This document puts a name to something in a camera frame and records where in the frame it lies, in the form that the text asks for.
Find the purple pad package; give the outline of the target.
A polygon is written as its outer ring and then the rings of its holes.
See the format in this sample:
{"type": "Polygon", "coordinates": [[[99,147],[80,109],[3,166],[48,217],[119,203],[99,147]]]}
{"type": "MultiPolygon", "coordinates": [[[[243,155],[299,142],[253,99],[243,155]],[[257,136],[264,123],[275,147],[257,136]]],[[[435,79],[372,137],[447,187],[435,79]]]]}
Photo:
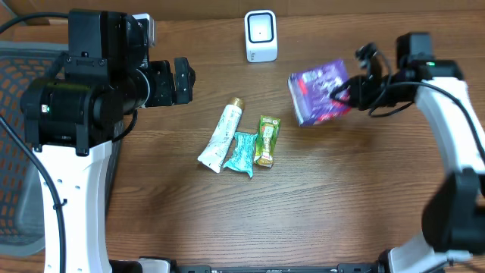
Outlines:
{"type": "Polygon", "coordinates": [[[351,108],[331,99],[330,94],[348,79],[342,59],[290,74],[287,84],[299,126],[313,126],[347,114],[351,108]]]}

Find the green juice pouch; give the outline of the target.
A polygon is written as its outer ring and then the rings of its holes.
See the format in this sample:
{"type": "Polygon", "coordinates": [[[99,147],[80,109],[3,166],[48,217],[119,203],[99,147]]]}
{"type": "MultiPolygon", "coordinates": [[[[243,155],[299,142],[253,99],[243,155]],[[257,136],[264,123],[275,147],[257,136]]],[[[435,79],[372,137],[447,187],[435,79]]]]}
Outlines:
{"type": "Polygon", "coordinates": [[[259,122],[258,135],[255,141],[255,157],[257,165],[271,168],[274,164],[274,149],[280,132],[280,119],[262,115],[259,122]]]}

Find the white tube gold cap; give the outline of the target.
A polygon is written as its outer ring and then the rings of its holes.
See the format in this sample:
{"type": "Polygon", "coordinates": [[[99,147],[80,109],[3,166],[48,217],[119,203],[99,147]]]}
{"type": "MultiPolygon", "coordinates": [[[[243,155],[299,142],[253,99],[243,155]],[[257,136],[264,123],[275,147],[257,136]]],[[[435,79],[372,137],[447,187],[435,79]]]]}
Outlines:
{"type": "Polygon", "coordinates": [[[198,161],[212,171],[219,173],[226,158],[233,136],[243,114],[244,101],[233,97],[225,106],[217,126],[205,147],[198,157],[198,161]]]}

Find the teal snack wrapper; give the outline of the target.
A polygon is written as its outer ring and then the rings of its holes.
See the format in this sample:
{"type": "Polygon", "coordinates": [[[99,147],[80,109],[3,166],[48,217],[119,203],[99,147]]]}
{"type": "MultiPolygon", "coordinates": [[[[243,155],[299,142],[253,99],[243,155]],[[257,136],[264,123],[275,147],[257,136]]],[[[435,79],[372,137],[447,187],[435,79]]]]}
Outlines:
{"type": "Polygon", "coordinates": [[[236,145],[233,154],[224,163],[223,168],[247,173],[252,178],[256,138],[257,135],[255,133],[235,132],[236,145]]]}

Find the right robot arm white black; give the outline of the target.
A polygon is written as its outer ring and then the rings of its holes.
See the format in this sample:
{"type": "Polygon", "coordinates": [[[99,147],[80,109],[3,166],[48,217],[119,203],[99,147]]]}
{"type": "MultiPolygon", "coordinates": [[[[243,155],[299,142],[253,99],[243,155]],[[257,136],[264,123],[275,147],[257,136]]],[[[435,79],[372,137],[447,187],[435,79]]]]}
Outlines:
{"type": "Polygon", "coordinates": [[[453,60],[439,60],[429,33],[407,33],[396,40],[397,72],[369,43],[355,53],[364,75],[350,78],[330,98],[368,111],[416,105],[439,147],[445,180],[426,205],[421,231],[402,246],[380,254],[371,272],[442,272],[484,253],[484,130],[471,105],[468,85],[453,60]]]}

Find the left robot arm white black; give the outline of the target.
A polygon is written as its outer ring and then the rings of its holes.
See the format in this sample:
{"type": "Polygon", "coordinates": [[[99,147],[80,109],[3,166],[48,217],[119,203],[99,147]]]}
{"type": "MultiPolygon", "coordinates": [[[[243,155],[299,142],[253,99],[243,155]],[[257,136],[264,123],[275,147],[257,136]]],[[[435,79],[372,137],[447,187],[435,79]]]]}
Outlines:
{"type": "Polygon", "coordinates": [[[35,79],[20,108],[42,189],[45,271],[172,272],[171,260],[111,260],[106,180],[116,131],[140,108],[191,102],[195,71],[184,57],[151,61],[156,24],[147,14],[72,10],[57,71],[35,79]]]}

